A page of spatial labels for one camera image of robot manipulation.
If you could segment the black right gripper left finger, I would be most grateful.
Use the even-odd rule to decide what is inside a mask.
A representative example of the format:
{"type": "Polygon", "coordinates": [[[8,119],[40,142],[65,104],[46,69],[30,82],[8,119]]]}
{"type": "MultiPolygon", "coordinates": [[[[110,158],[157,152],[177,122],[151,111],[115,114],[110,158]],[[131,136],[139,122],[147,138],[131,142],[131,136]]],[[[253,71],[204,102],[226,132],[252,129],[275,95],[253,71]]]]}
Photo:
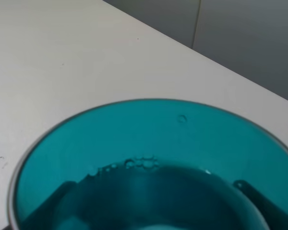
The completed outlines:
{"type": "Polygon", "coordinates": [[[20,224],[21,230],[51,230],[54,221],[55,209],[60,201],[76,187],[77,183],[72,181],[60,185],[37,209],[35,209],[20,224]]]}

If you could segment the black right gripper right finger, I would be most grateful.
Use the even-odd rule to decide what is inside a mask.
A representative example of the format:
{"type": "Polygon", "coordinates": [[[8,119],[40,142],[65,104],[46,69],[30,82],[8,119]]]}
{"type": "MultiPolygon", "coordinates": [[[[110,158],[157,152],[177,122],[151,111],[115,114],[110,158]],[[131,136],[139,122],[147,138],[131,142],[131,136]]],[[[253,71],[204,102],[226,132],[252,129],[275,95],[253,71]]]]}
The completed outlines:
{"type": "Polygon", "coordinates": [[[258,208],[271,230],[288,230],[288,214],[262,195],[248,182],[236,180],[233,184],[258,208]]]}

